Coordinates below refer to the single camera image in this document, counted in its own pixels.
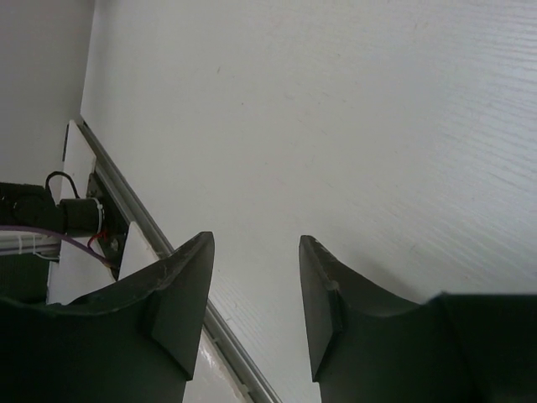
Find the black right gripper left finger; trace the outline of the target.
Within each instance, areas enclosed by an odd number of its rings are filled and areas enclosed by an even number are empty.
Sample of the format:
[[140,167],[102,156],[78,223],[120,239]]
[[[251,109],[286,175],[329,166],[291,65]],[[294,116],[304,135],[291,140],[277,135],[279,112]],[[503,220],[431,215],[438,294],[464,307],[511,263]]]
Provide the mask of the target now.
[[1,301],[4,402],[180,402],[193,378],[215,241],[202,232],[67,305]]

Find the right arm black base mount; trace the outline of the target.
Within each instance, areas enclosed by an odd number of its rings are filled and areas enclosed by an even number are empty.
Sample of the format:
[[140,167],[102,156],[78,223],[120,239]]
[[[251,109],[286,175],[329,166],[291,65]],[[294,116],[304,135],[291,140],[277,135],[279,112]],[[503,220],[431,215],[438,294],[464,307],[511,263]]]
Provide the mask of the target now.
[[96,172],[89,174],[85,196],[79,194],[73,178],[63,171],[54,171],[46,177],[46,190],[50,189],[50,181],[56,176],[66,179],[73,193],[72,198],[63,198],[57,204],[64,235],[86,238],[86,248],[89,250],[99,246],[108,269],[117,279],[128,235],[126,218]]

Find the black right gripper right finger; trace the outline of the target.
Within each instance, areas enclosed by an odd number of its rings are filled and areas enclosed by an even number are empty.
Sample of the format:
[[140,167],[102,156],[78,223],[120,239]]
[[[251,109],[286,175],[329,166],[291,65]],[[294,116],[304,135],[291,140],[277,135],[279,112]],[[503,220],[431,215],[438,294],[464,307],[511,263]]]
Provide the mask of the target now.
[[312,379],[324,402],[533,402],[536,297],[446,294],[418,304],[300,239]]

